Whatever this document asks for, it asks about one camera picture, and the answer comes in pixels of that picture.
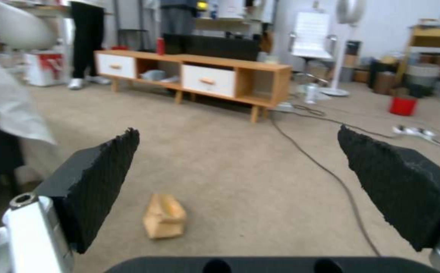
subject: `gray pants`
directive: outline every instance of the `gray pants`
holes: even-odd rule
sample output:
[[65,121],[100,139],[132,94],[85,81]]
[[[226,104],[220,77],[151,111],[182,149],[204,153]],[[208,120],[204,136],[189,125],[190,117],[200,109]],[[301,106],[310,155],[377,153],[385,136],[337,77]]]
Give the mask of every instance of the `gray pants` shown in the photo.
[[161,9],[161,33],[191,35],[195,19],[189,9],[168,7]]

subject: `white sneaker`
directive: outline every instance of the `white sneaker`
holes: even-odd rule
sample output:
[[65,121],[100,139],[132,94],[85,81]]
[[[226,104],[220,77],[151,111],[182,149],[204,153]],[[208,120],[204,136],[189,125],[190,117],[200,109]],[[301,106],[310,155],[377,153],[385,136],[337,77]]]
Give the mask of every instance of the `white sneaker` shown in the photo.
[[99,85],[109,85],[110,84],[110,80],[107,78],[104,78],[102,76],[88,76],[87,80],[91,83],[98,83]]
[[69,83],[70,90],[80,90],[83,88],[83,79],[74,78]]

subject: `wooden cabinet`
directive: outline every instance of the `wooden cabinet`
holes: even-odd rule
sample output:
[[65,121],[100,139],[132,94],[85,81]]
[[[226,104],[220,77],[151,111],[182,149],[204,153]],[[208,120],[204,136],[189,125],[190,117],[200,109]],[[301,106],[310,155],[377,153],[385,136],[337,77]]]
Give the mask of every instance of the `wooden cabinet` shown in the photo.
[[[176,90],[175,102],[180,104],[184,92],[206,95],[252,105],[251,122],[256,123],[260,109],[267,109],[288,99],[291,66],[260,62],[205,57],[197,55],[158,55],[127,50],[95,52],[97,72],[112,78],[112,90],[118,91],[118,80],[161,85]],[[141,79],[140,73],[158,69],[159,62],[177,67],[178,83],[153,82]],[[270,83],[260,83],[257,73],[269,73]]]

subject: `white chair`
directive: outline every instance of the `white chair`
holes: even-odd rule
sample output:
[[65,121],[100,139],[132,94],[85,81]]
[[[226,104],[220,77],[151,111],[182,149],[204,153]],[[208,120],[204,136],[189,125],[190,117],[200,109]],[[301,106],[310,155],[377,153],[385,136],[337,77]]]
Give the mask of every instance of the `white chair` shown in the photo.
[[40,18],[0,1],[0,41],[13,49],[43,50],[57,43],[57,35]]
[[289,51],[293,56],[305,60],[304,72],[300,73],[327,83],[307,73],[308,62],[314,59],[333,59],[336,36],[328,35],[330,16],[318,11],[298,12],[296,25],[291,32]]

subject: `beige carpet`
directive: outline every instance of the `beige carpet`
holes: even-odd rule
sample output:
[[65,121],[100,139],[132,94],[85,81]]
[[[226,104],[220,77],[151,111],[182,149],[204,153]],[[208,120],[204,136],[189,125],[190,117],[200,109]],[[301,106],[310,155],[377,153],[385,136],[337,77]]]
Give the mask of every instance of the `beige carpet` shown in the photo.
[[[360,84],[347,88],[352,91],[349,98],[320,102],[316,108],[379,133],[390,134],[397,124],[440,131],[437,100],[421,100],[416,116],[404,118],[387,112],[389,97],[374,95]],[[125,85],[118,94],[105,86],[30,89],[66,157],[128,127],[141,133],[122,191],[92,247],[76,256],[76,272],[104,271],[137,256],[373,255],[343,189],[269,121],[252,125],[245,111],[188,100],[175,105],[170,96],[127,90]],[[428,251],[413,251],[360,188],[336,141],[339,126],[279,117],[279,126],[352,189],[384,256],[427,263]],[[415,138],[389,143],[417,149],[440,164],[440,147]],[[141,218],[153,192],[174,194],[185,206],[189,218],[184,236],[157,242],[146,237]]]

